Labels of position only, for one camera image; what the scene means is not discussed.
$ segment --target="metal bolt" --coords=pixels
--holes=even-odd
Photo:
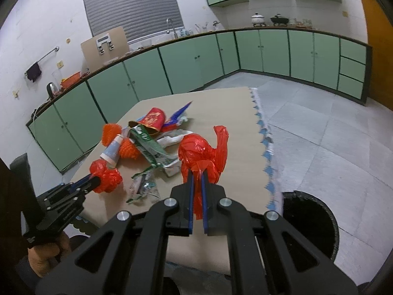
[[[232,200],[227,198],[227,197],[224,197],[223,199],[220,200],[220,205],[221,206],[228,207],[231,204],[232,204]]]
[[[116,217],[120,221],[126,221],[130,218],[130,213],[127,211],[120,211],[117,213]]]
[[[266,213],[266,218],[270,221],[275,221],[278,219],[278,213],[275,211],[269,211]]]
[[[170,197],[164,201],[164,205],[167,207],[172,207],[172,206],[175,206],[176,204],[177,204],[177,201],[172,197]]]

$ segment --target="trash bin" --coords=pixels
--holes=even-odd
[[[339,233],[337,221],[329,207],[305,192],[284,192],[282,195],[282,217],[334,261],[338,252]]]

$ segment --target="orange basket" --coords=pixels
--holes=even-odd
[[[74,75],[62,81],[61,86],[63,89],[67,89],[70,86],[74,85],[76,82],[78,82],[80,78],[81,78],[81,73],[80,72],[75,73]]]

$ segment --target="beige tabletop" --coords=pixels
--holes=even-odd
[[[257,111],[250,89],[213,89],[144,100],[129,110],[119,124],[127,126],[128,121],[144,116],[152,107],[158,107],[170,116],[189,101],[193,101],[187,110],[187,116],[191,119],[182,128],[200,134],[215,148],[217,138],[213,126],[227,127],[228,158],[218,184],[225,188],[227,197],[242,203],[249,211],[264,214],[272,201],[272,194],[265,188],[269,183],[269,176],[264,172],[268,164],[263,156],[266,146],[261,143],[263,136],[259,133],[259,117],[255,114]],[[90,173],[90,164],[99,159],[104,148],[101,143],[95,147],[72,182]],[[89,193],[81,216],[102,226],[118,211],[128,210],[132,214],[147,211],[152,205],[149,199],[137,205],[126,203],[130,197],[131,176],[146,167],[148,163],[142,156],[137,160],[120,160],[117,168],[123,177],[123,184],[112,193]],[[170,178],[160,171],[155,174],[161,198],[168,197],[172,187],[182,183],[180,173]],[[202,220],[194,221],[190,237],[170,236],[166,260],[202,270],[230,272],[226,237],[204,235]]]

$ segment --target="white pot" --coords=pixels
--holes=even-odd
[[[258,13],[255,13],[251,17],[251,23],[252,24],[264,24],[265,23],[265,17],[263,15],[260,15]]]

